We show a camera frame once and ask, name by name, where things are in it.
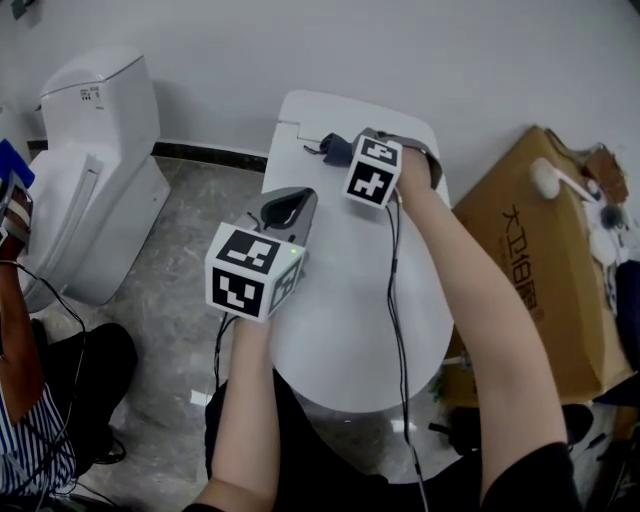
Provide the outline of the bright blue cloth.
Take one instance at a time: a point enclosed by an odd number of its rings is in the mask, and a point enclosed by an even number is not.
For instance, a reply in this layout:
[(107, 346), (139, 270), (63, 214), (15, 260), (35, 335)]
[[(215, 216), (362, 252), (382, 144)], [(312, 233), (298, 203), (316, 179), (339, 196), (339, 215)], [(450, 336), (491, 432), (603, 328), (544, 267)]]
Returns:
[(11, 143), (3, 139), (0, 141), (0, 181), (7, 182), (12, 172), (20, 178), (27, 189), (32, 186), (35, 180), (34, 173)]

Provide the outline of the dark navy fabric bundle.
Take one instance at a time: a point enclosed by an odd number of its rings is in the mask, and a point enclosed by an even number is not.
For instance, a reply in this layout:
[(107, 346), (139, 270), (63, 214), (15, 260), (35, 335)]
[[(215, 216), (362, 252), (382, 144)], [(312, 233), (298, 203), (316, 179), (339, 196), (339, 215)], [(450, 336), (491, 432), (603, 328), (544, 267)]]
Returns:
[(640, 262), (628, 260), (616, 271), (616, 326), (626, 358), (640, 371)]

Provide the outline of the person's right forearm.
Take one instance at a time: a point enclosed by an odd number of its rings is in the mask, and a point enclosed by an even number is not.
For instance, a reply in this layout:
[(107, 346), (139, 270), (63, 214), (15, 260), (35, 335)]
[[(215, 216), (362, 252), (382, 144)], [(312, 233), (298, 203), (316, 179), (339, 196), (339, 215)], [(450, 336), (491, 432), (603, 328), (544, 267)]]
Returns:
[(524, 456), (567, 440), (549, 359), (513, 285), (432, 188), (421, 152), (404, 149), (397, 190), (471, 359), (486, 493)]

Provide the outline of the brown cardboard box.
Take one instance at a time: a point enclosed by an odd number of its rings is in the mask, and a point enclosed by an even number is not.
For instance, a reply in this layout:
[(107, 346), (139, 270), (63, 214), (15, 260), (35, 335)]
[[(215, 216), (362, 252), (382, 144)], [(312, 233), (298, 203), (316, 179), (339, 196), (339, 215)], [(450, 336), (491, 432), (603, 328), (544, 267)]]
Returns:
[(563, 404), (598, 398), (633, 374), (591, 255), (582, 199), (568, 186), (546, 199), (531, 167), (544, 159), (582, 180), (552, 134), (531, 126), (454, 206), (467, 231), (508, 277), (542, 338)]

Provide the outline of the white cleaning brush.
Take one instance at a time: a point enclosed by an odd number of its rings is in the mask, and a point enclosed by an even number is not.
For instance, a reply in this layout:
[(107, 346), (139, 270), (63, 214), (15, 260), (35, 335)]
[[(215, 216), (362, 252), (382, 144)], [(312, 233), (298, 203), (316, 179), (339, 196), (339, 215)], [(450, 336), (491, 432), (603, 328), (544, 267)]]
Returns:
[(548, 200), (559, 196), (563, 185), (569, 187), (582, 200), (596, 203), (596, 200), (581, 185), (554, 167), (547, 159), (537, 158), (530, 165), (530, 178), (538, 192)]

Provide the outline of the brown crumpled paper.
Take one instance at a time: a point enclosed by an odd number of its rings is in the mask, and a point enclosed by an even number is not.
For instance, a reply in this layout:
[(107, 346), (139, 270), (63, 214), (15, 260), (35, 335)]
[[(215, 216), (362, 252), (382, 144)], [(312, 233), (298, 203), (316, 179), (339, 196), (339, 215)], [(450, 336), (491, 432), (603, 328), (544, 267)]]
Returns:
[(586, 158), (583, 174), (600, 186), (609, 201), (621, 205), (628, 199), (626, 175), (606, 147), (596, 149)]

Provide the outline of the person's black clothing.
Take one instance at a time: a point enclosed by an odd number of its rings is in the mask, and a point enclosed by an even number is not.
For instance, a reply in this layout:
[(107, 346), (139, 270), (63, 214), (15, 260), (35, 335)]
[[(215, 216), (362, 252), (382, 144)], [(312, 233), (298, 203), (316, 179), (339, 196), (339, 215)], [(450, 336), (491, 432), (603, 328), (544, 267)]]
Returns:
[[(566, 441), (524, 456), (486, 493), (481, 448), (424, 482), (392, 484), (339, 457), (316, 433), (290, 386), (273, 374), (281, 455), (271, 512), (583, 512)], [(208, 480), (226, 387), (206, 410)]]

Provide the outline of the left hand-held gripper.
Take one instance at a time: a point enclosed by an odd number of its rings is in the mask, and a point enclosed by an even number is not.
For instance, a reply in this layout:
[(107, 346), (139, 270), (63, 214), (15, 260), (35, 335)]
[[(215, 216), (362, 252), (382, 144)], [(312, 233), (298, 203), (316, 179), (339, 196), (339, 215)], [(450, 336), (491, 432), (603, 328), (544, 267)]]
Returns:
[(255, 197), (234, 223), (221, 223), (205, 257), (206, 303), (269, 319), (301, 278), (317, 204), (312, 188), (285, 187)]

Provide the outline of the black shoe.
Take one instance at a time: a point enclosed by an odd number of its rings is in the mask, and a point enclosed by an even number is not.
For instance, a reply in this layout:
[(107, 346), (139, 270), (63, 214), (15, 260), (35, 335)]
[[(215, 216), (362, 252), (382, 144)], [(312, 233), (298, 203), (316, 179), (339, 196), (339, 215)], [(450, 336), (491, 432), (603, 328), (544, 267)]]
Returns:
[(587, 405), (567, 404), (562, 406), (566, 424), (567, 441), (569, 446), (580, 443), (589, 433), (594, 415)]

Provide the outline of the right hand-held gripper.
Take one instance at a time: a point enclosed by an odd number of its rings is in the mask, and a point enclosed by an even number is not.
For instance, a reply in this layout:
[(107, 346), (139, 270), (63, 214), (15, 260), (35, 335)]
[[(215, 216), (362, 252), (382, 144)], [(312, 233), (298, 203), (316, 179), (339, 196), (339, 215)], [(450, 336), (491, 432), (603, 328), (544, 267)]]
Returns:
[(416, 150), (426, 158), (431, 185), (437, 187), (442, 168), (425, 143), (366, 128), (354, 140), (342, 195), (358, 203), (383, 209), (395, 191), (403, 166), (403, 150), (406, 148)]

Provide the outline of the grey fluffy duster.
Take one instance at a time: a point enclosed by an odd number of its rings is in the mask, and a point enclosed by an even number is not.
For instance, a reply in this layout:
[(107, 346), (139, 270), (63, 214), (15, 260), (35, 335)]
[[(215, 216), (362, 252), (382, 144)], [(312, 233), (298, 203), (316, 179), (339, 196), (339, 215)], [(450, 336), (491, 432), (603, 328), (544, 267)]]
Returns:
[(600, 221), (607, 230), (623, 229), (626, 226), (624, 210), (616, 204), (607, 204), (602, 207)]

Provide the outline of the dark blue cloth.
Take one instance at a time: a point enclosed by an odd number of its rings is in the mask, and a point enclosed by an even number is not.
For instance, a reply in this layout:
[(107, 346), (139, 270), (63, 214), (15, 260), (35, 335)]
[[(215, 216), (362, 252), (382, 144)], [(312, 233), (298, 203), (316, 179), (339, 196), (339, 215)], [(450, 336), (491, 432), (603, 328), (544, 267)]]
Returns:
[(325, 136), (317, 148), (308, 145), (303, 148), (311, 155), (321, 156), (326, 165), (333, 167), (349, 167), (353, 159), (353, 143), (335, 133)]

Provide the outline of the white round sponge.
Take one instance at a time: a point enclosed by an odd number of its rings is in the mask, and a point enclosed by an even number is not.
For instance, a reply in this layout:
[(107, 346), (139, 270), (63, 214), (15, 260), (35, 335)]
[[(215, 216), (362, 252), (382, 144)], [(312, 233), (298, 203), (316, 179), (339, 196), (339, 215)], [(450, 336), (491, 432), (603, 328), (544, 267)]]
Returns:
[(600, 263), (603, 268), (617, 264), (618, 249), (609, 230), (596, 227), (590, 231), (589, 247), (591, 256)]

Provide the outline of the white tank toilet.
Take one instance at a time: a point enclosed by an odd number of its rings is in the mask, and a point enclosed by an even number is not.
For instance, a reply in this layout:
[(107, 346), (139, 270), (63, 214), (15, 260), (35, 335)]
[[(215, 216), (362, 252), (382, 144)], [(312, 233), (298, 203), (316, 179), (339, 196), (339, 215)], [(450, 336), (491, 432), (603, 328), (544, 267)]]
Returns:
[(99, 306), (120, 288), (171, 191), (152, 155), (160, 123), (144, 55), (113, 46), (77, 56), (40, 103), (47, 147), (30, 164), (26, 305), (36, 313), (64, 296)]

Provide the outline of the person's left forearm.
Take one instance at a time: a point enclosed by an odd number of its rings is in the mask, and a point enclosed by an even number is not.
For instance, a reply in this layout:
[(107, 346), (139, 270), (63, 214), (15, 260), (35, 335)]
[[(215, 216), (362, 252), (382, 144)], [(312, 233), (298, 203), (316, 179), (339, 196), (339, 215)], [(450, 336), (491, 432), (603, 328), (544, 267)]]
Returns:
[(211, 477), (184, 512), (271, 512), (280, 434), (270, 353), (271, 323), (235, 322)]

